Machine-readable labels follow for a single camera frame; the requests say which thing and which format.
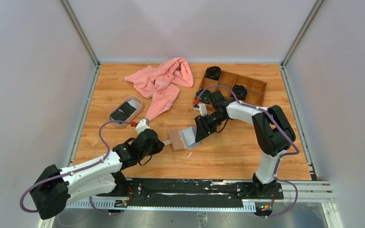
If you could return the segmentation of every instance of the wooden table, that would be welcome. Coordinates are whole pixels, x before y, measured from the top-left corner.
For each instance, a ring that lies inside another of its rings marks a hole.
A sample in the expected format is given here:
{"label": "wooden table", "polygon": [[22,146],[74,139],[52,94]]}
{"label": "wooden table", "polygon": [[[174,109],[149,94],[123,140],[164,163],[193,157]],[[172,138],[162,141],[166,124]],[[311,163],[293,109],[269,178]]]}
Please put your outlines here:
{"label": "wooden table", "polygon": [[[128,96],[137,96],[145,105],[144,110],[135,118],[142,119],[151,99],[141,96],[133,84],[124,80],[148,64],[103,64],[99,72],[93,98],[87,113],[86,122],[75,155],[74,164],[83,163],[106,152],[98,137],[99,127],[108,121],[108,114]],[[296,135],[296,145],[301,154],[287,156],[281,163],[278,176],[289,180],[310,180],[310,173],[303,154],[295,120],[288,96],[277,64],[189,64],[194,75],[194,85],[186,88],[178,85],[180,94],[173,107],[150,122],[160,140],[168,139],[168,130],[181,130],[195,126],[194,117],[199,111],[192,109],[192,101],[198,90],[207,67],[219,66],[244,76],[253,77],[268,83],[264,106],[279,105],[285,112]],[[103,129],[103,137],[110,147],[136,137],[133,127],[116,129],[111,124]],[[174,150],[165,146],[162,152],[153,156],[145,166],[136,165],[123,171],[126,177],[146,178],[187,178],[187,179],[251,179],[261,159],[254,128],[244,122],[229,121],[224,131],[212,134],[202,144],[188,150]]]}

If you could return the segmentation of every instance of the pink cloth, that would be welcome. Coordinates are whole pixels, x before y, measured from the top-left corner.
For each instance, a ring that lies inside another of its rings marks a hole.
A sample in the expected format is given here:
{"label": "pink cloth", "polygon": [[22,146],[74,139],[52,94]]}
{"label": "pink cloth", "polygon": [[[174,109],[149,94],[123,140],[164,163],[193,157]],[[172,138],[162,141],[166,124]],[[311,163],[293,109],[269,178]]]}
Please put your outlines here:
{"label": "pink cloth", "polygon": [[173,58],[158,68],[148,66],[143,70],[125,77],[132,82],[134,88],[146,98],[152,98],[152,103],[146,113],[146,118],[152,120],[169,110],[180,89],[174,84],[192,87],[194,78],[187,61],[183,58]]}

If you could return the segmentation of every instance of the gray wall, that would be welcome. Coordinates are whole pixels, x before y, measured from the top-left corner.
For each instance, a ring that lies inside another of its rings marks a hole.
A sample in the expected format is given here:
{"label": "gray wall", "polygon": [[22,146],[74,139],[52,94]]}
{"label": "gray wall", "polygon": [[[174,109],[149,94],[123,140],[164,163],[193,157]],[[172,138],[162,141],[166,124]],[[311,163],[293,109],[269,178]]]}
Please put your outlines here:
{"label": "gray wall", "polygon": [[315,0],[70,0],[101,61],[281,61]]}
{"label": "gray wall", "polygon": [[365,1],[325,1],[288,72],[344,226],[365,227]]}
{"label": "gray wall", "polygon": [[37,226],[19,198],[66,164],[93,74],[59,1],[0,0],[0,228]]}

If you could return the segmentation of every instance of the white robotic arm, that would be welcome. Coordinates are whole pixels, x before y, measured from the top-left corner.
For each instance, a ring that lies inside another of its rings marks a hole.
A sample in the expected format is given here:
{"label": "white robotic arm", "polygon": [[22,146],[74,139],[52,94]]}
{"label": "white robotic arm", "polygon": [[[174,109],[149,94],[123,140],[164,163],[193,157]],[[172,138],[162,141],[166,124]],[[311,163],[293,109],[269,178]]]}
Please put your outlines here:
{"label": "white robotic arm", "polygon": [[197,104],[201,115],[195,118],[197,125],[196,142],[216,132],[216,127],[227,119],[241,120],[253,125],[258,144],[262,150],[261,162],[253,175],[253,181],[256,185],[255,191],[262,194],[270,190],[276,183],[276,171],[279,167],[278,160],[282,154],[286,153],[290,143],[277,128],[272,128],[271,124],[273,123],[264,111],[266,110],[266,112],[273,116],[273,119],[291,141],[294,142],[296,139],[294,131],[282,109],[276,105],[267,108],[249,105],[242,101],[228,101],[220,91],[212,93],[210,100],[216,111],[209,115],[205,104]]}
{"label": "white robotic arm", "polygon": [[116,180],[123,177],[120,171],[140,164],[144,157],[159,153],[164,147],[157,133],[150,129],[147,119],[139,121],[135,129],[137,138],[130,138],[95,159],[62,169],[48,166],[36,183],[56,176],[59,178],[38,185],[30,192],[40,217],[51,218],[67,205],[90,196],[122,192],[125,187],[118,188],[120,183]]}

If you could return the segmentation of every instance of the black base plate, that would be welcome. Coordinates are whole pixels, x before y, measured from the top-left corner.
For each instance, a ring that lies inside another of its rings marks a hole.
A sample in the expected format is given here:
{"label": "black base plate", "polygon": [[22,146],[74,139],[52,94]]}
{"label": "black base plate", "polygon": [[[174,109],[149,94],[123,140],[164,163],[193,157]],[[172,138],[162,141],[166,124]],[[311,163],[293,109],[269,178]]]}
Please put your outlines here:
{"label": "black base plate", "polygon": [[[133,190],[129,206],[241,208],[242,199],[272,199],[270,192],[257,196],[252,191],[252,181],[134,178],[127,179],[128,186]],[[277,200],[283,199],[279,189],[279,183],[272,189]],[[127,193],[125,190],[118,196],[127,196]],[[100,196],[115,195],[108,193]]]}

